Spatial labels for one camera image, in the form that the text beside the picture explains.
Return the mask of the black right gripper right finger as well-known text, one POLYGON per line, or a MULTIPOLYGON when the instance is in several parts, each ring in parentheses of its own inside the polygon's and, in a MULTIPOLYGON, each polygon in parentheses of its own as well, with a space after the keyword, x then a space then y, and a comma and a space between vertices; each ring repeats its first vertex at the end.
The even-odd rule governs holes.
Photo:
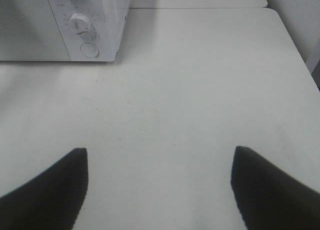
POLYGON ((247 229, 320 227, 320 194, 251 148, 236 147, 230 184, 247 229))

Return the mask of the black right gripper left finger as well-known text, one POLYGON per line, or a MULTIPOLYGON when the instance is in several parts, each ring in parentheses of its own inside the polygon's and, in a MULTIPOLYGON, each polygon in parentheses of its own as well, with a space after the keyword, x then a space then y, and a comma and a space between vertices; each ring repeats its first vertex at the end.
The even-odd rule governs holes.
POLYGON ((1 229, 72 229, 88 190, 88 152, 75 148, 0 198, 1 229))

